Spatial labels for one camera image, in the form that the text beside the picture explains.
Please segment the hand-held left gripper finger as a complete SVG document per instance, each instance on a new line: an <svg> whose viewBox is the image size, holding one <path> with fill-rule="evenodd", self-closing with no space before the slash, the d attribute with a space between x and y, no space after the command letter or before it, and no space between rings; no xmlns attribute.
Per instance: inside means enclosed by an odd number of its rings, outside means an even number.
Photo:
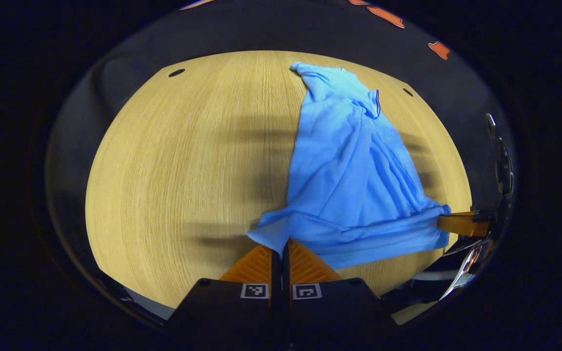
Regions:
<svg viewBox="0 0 562 351"><path fill-rule="evenodd" d="M257 245L221 278L200 278L166 323L178 349L282 349L282 262Z"/></svg>
<svg viewBox="0 0 562 351"><path fill-rule="evenodd" d="M342 278L294 240L283 251L283 284L292 348L379 348L399 329L362 278Z"/></svg>

